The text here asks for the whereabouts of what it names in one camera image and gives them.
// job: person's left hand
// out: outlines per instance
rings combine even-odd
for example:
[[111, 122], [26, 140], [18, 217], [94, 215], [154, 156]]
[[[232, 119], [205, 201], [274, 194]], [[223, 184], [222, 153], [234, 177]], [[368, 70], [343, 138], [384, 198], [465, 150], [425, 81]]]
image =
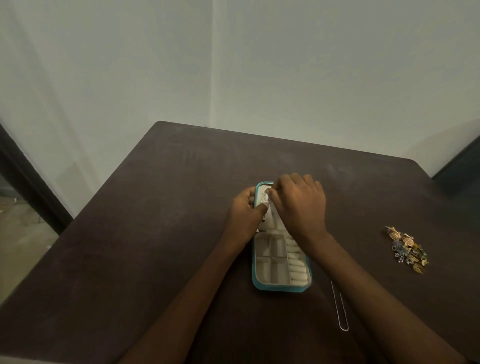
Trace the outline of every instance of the person's left hand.
[[264, 204], [259, 204], [256, 208], [253, 208], [254, 198], [255, 187], [243, 190], [233, 199], [227, 213], [220, 244], [232, 249], [237, 255], [255, 234], [258, 225], [260, 225], [268, 210]]

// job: white wall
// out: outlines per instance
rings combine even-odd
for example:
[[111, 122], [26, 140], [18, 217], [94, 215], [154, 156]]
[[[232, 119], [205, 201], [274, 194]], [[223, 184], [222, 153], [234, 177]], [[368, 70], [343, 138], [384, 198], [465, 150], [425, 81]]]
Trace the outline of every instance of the white wall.
[[480, 134], [479, 13], [476, 0], [2, 1], [1, 122], [74, 216], [157, 120], [433, 175]]

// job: person's right arm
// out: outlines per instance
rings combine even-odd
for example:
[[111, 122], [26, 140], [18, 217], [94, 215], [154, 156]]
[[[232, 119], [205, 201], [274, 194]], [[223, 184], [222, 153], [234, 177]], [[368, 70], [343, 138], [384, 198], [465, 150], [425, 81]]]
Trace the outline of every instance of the person's right arm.
[[325, 194], [310, 175], [283, 175], [268, 189], [289, 234], [325, 270], [393, 363], [465, 358], [360, 267], [325, 228]]

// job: brown table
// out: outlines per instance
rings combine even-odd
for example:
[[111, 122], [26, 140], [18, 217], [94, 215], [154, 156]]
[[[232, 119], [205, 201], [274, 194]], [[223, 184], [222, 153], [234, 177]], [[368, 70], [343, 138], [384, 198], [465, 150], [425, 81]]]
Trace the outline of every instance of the brown table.
[[[115, 361], [206, 258], [231, 198], [294, 171], [322, 182], [327, 227], [345, 249], [456, 349], [479, 359], [479, 232], [464, 229], [415, 162], [168, 122], [150, 129], [1, 307], [0, 355]], [[425, 248], [424, 275], [396, 262], [385, 225]], [[189, 361], [381, 359], [350, 308], [351, 330], [340, 330], [318, 266], [300, 294], [257, 290], [250, 266], [247, 246]]]

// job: person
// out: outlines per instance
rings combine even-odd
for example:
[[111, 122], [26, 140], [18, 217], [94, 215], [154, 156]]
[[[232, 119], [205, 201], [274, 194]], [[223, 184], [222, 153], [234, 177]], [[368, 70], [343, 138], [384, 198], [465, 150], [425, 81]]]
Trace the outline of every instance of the person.
[[[311, 175], [281, 176], [270, 201], [302, 251], [321, 265], [393, 363], [466, 363], [466, 359], [363, 270], [328, 233], [326, 198]], [[233, 199], [223, 235], [201, 268], [164, 313], [120, 360], [182, 363], [220, 283], [255, 234], [267, 206], [253, 208], [255, 187]]]

